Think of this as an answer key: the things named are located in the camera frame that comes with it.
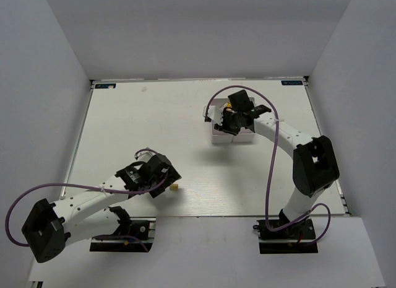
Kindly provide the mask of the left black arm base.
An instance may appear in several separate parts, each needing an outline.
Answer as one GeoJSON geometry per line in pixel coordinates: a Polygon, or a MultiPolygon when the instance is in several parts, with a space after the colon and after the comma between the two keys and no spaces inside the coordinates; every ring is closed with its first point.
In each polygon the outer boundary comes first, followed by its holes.
{"type": "Polygon", "coordinates": [[[93,238],[90,252],[102,253],[148,253],[155,238],[155,218],[131,219],[120,225],[108,238],[93,238]]]}

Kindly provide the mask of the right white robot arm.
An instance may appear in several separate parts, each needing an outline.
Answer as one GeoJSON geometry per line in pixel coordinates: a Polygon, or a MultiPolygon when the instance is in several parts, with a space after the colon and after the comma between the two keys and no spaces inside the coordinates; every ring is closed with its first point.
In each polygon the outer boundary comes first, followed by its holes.
{"type": "Polygon", "coordinates": [[[213,105],[213,98],[204,110],[206,122],[214,124],[217,131],[233,136],[241,129],[248,129],[273,143],[269,175],[265,190],[265,209],[269,209],[275,160],[279,149],[292,159],[293,193],[279,213],[277,227],[266,220],[271,232],[281,232],[288,238],[295,237],[302,229],[301,221],[320,205],[318,197],[339,179],[335,152],[327,136],[309,136],[280,119],[275,105],[265,98],[265,105],[255,105],[248,97],[251,88],[237,85],[235,93],[228,96],[228,103],[221,107],[213,105]]]}

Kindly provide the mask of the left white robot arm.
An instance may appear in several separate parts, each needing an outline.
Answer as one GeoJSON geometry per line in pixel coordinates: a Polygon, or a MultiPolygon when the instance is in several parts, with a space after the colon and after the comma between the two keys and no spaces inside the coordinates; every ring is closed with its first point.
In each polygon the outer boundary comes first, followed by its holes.
{"type": "Polygon", "coordinates": [[[36,202],[22,233],[38,263],[85,239],[142,245],[149,228],[134,222],[121,202],[146,193],[156,198],[180,179],[165,155],[147,153],[98,187],[86,186],[82,193],[53,203],[47,199],[36,202]]]}

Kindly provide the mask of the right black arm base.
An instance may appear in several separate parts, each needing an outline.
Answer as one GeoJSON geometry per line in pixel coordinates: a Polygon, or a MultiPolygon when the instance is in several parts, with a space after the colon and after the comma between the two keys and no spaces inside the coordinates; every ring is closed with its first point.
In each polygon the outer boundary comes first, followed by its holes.
{"type": "Polygon", "coordinates": [[[278,232],[268,230],[265,220],[257,220],[253,231],[258,234],[262,255],[289,255],[318,253],[316,233],[311,219],[298,222],[278,232]]]}

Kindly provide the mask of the tan eraser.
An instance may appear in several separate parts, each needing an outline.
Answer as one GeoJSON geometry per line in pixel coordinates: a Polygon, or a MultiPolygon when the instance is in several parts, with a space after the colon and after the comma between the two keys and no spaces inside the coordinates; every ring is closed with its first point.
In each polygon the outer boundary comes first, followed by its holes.
{"type": "Polygon", "coordinates": [[[171,191],[178,191],[178,189],[179,189],[178,184],[174,183],[174,184],[170,185],[170,190],[171,191]]]}

